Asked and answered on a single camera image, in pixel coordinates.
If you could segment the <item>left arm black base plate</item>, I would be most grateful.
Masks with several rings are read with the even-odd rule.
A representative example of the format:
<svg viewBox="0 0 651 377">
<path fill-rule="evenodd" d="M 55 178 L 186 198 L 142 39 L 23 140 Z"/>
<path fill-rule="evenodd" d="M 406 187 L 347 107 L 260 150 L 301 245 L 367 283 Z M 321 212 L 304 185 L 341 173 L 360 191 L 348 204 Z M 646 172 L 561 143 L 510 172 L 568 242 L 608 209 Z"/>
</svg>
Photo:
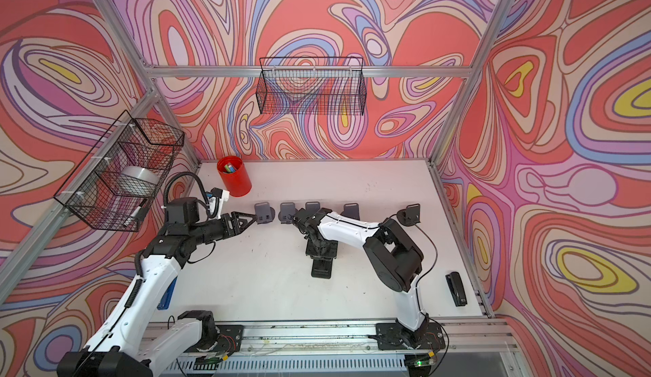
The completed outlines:
<svg viewBox="0 0 651 377">
<path fill-rule="evenodd" d="M 214 341 L 205 351 L 232 355 L 241 350 L 244 326 L 241 324 L 221 324 L 215 327 Z"/>
</svg>

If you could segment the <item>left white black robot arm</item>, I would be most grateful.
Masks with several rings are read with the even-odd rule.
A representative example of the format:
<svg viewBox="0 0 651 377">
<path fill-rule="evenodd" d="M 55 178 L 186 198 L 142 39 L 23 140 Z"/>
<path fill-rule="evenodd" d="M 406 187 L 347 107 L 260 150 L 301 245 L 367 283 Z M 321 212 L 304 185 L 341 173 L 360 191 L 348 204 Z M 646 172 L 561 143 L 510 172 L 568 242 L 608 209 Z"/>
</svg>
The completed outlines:
<svg viewBox="0 0 651 377">
<path fill-rule="evenodd" d="M 229 193 L 201 190 L 199 197 L 164 199 L 164 224 L 134 258 L 136 274 L 108 319 L 78 351 L 60 360 L 59 376 L 159 376 L 186 350 L 213 352 L 222 334 L 212 312 L 179 315 L 164 334 L 141 346 L 149 321 L 197 247 L 244 233 L 253 214 L 223 213 Z"/>
</svg>

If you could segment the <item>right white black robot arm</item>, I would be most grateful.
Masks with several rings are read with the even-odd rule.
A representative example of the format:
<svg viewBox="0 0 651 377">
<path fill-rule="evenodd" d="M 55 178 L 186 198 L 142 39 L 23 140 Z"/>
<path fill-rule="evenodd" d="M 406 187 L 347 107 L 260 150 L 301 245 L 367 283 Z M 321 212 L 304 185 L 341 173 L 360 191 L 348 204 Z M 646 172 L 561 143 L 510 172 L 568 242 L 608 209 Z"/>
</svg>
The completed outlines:
<svg viewBox="0 0 651 377">
<path fill-rule="evenodd" d="M 293 214 L 292 224 L 307 241 L 306 255 L 313 260 L 314 278 L 332 277 L 333 260 L 341 243 L 364 251 L 380 282 L 394 292 L 398 308 L 392 330 L 376 333 L 376 340 L 410 349 L 422 345 L 428 320 L 416 284 L 424 254 L 398 221 L 389 217 L 381 223 L 364 222 L 330 209 L 300 209 Z"/>
</svg>

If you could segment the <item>black rectangular phone stand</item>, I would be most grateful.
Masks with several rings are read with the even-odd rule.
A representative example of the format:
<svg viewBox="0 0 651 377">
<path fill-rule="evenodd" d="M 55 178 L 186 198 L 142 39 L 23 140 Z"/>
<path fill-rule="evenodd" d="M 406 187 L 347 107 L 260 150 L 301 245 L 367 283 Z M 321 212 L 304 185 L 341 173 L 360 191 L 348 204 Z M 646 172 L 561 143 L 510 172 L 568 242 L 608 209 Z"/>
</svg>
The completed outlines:
<svg viewBox="0 0 651 377">
<path fill-rule="evenodd" d="M 312 278 L 330 280 L 332 278 L 333 258 L 312 258 L 310 275 Z"/>
</svg>

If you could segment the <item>dark grey phone stand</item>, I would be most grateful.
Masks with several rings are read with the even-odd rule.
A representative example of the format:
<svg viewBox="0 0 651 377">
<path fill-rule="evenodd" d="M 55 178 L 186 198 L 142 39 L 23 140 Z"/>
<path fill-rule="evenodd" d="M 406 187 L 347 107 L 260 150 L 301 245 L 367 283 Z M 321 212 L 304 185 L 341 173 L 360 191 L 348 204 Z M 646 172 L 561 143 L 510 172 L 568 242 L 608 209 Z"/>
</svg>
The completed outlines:
<svg viewBox="0 0 651 377">
<path fill-rule="evenodd" d="M 404 227 L 411 227 L 420 224 L 420 204 L 413 203 L 396 213 L 398 222 Z"/>
</svg>

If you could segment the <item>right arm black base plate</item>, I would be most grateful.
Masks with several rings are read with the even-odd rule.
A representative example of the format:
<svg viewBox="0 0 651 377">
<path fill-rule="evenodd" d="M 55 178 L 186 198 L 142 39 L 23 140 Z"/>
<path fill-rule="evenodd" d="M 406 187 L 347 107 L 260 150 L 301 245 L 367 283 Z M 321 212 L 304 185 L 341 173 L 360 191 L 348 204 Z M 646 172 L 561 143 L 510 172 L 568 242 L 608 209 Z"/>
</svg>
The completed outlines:
<svg viewBox="0 0 651 377">
<path fill-rule="evenodd" d="M 439 323 L 425 320 L 416 331 L 401 325 L 398 321 L 378 323 L 376 333 L 371 336 L 382 351 L 425 350 L 434 353 L 447 347 L 447 338 Z"/>
</svg>

